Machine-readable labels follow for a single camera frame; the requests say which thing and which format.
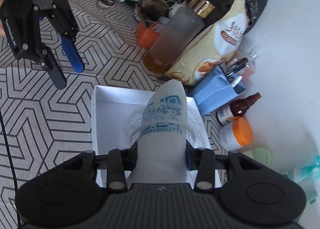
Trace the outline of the green white small case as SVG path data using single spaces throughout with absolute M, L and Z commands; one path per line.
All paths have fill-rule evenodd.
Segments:
M 272 153 L 269 148 L 265 146 L 259 146 L 251 150 L 243 151 L 242 153 L 267 167 L 271 165 Z

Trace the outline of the white shallow tablet box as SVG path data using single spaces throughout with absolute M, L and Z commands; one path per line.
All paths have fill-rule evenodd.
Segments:
M 117 148 L 130 148 L 137 141 L 130 137 L 140 125 L 143 110 L 154 93 L 110 86 L 94 88 L 91 103 L 92 140 L 93 150 L 98 155 Z M 187 97 L 187 104 L 199 113 L 192 98 Z M 130 173 L 125 172 L 126 179 Z

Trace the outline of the teal spray bottle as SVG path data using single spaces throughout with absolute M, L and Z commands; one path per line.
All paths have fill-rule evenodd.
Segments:
M 286 178 L 298 184 L 306 195 L 307 205 L 314 204 L 318 199 L 315 184 L 319 182 L 319 155 L 310 165 L 302 168 L 292 168 L 283 174 Z

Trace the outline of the cream snack bag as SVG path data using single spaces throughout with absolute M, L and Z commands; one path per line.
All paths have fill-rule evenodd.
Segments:
M 219 61 L 231 59 L 247 27 L 245 0 L 234 0 L 230 10 L 194 38 L 164 75 L 196 85 Z

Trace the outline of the white jar orange lid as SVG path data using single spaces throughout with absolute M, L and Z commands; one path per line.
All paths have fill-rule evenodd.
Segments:
M 226 151 L 239 150 L 253 142 L 253 131 L 247 119 L 240 117 L 223 126 L 219 131 L 219 141 Z

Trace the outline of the white printed shopping bag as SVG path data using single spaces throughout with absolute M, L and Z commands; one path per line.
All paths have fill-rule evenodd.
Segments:
M 133 183 L 195 183 L 196 171 L 187 170 L 186 144 L 209 148 L 200 114 L 189 107 L 180 81 L 164 83 L 150 98 L 140 125 L 131 139 L 137 139 L 137 161 L 129 174 Z

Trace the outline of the brown spray bottle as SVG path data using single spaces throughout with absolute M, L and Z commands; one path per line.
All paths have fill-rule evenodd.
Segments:
M 222 126 L 243 117 L 247 110 L 261 98 L 260 93 L 253 94 L 244 99 L 237 99 L 219 108 L 216 116 Z

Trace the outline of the frosted bottle gold cap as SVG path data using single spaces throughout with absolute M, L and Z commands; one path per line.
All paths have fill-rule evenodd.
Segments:
M 215 9 L 208 0 L 191 0 L 181 7 L 143 58 L 146 68 L 156 74 L 164 74 L 179 57 L 182 50 L 204 28 L 204 19 Z

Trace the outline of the clear pink liquid bottle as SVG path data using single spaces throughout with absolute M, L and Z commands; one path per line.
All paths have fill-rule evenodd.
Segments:
M 248 52 L 242 53 L 242 57 L 248 59 L 245 68 L 240 74 L 242 76 L 242 81 L 247 81 L 255 73 L 257 60 L 259 59 L 260 55 L 261 51 L 259 46 L 255 46 Z

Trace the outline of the orange cardboard box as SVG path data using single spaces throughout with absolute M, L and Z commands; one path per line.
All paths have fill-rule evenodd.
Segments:
M 136 29 L 137 45 L 145 49 L 150 49 L 164 28 L 165 25 L 159 22 L 153 22 L 150 26 L 147 26 L 144 21 L 139 22 Z

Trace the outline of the blue pen holder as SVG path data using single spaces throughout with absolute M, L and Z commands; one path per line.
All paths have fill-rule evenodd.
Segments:
M 220 67 L 215 66 L 193 87 L 188 96 L 194 98 L 200 115 L 205 116 L 238 98 L 245 91 L 242 81 L 232 87 Z

